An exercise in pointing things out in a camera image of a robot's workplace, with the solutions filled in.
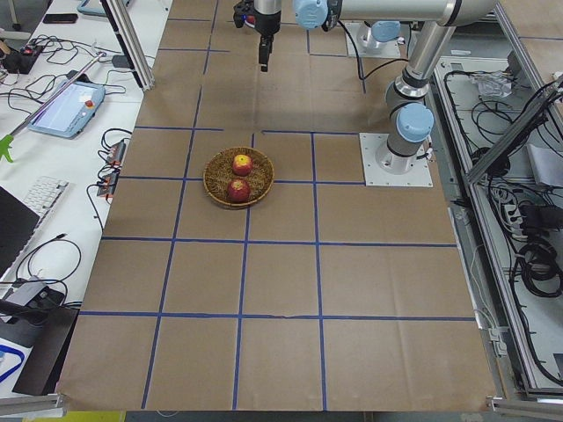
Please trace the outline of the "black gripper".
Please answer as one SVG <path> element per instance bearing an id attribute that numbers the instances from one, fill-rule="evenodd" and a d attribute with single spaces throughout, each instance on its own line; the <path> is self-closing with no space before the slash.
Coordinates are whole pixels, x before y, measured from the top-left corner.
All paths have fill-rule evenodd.
<path id="1" fill-rule="evenodd" d="M 261 35 L 259 44 L 260 71 L 268 70 L 274 35 L 280 30 L 281 0 L 254 0 L 255 30 Z"/>

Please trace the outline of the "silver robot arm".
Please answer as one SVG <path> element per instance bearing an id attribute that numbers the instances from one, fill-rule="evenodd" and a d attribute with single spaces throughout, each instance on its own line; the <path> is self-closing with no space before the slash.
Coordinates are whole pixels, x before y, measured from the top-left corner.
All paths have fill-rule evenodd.
<path id="1" fill-rule="evenodd" d="M 360 55 L 379 58 L 399 58 L 398 38 L 401 24 L 396 20 L 364 21 L 356 34 Z"/>
<path id="2" fill-rule="evenodd" d="M 405 174 L 434 125 L 434 115 L 422 100 L 442 51 L 457 27 L 479 20 L 495 5 L 495 1 L 295 1 L 293 11 L 296 22 L 308 30 L 329 31 L 342 19 L 424 23 L 407 65 L 386 92 L 392 126 L 376 152 L 384 171 Z"/>

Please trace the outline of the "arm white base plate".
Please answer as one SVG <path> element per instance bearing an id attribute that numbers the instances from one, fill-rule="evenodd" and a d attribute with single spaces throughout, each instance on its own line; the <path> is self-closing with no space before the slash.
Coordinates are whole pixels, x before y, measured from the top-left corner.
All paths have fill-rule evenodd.
<path id="1" fill-rule="evenodd" d="M 433 184 L 422 146 L 411 157 L 394 155 L 387 145 L 388 134 L 360 133 L 364 183 L 368 187 L 421 187 Z"/>
<path id="2" fill-rule="evenodd" d="M 401 57 L 399 47 L 406 44 L 398 21 L 379 21 L 373 27 L 362 22 L 346 22 L 349 32 L 346 37 L 347 55 L 360 57 L 396 59 Z"/>

